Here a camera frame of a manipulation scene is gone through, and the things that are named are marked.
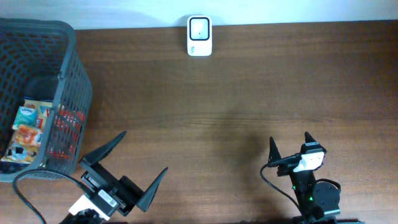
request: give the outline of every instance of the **gray plastic basket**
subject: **gray plastic basket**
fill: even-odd
[[[75,31],[59,21],[0,19],[0,152],[11,139],[11,126],[25,91],[41,83],[38,97],[52,97],[38,155],[24,170],[43,168],[75,171],[91,105],[91,82],[75,50]],[[23,170],[0,173],[13,181]],[[57,179],[51,174],[33,178]]]

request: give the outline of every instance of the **wooden table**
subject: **wooden table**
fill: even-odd
[[[398,22],[213,28],[213,55],[189,57],[184,28],[77,31],[94,98],[80,156],[121,131],[102,165],[146,188],[169,171],[147,213],[129,223],[230,223],[298,215],[262,181],[273,136],[282,156],[304,132],[328,149],[317,178],[342,185],[340,218],[398,220]],[[74,177],[83,169],[78,167]],[[290,179],[264,174],[290,195]],[[24,180],[26,197],[60,222],[81,191]],[[1,183],[1,223],[37,223]]]

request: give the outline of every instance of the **light blue wall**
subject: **light blue wall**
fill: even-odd
[[[0,17],[61,20],[75,29],[398,19],[398,0],[0,0]]]

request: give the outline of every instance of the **wood grain surface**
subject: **wood grain surface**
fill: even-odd
[[[169,171],[147,213],[129,223],[266,222],[299,214],[262,181],[269,137],[282,156],[304,132],[328,149],[316,178],[342,185],[339,218],[398,220],[398,22],[213,28],[213,55],[189,57],[186,30],[82,30],[77,49],[94,98],[80,156],[121,131],[102,162],[146,188]],[[75,175],[80,178],[83,169]],[[276,169],[265,176],[294,195]],[[24,180],[49,223],[81,191],[66,180]],[[0,183],[1,223],[38,223],[11,184]]]

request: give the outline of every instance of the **snack package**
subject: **snack package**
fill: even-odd
[[[33,162],[38,153],[39,153],[38,147],[25,146],[13,142],[11,146],[7,149],[3,158],[1,158],[1,161],[30,164]]]
[[[37,110],[20,106],[17,116],[15,117],[13,130],[17,130],[21,124],[34,126],[37,118]]]
[[[50,116],[50,108],[52,107],[52,103],[47,101],[35,101],[25,99],[24,106],[27,108],[37,109],[37,119],[34,126],[36,128],[40,128],[43,131],[45,121]]]
[[[28,146],[40,147],[42,138],[43,132],[40,129],[23,124],[19,125],[15,134],[15,142]]]

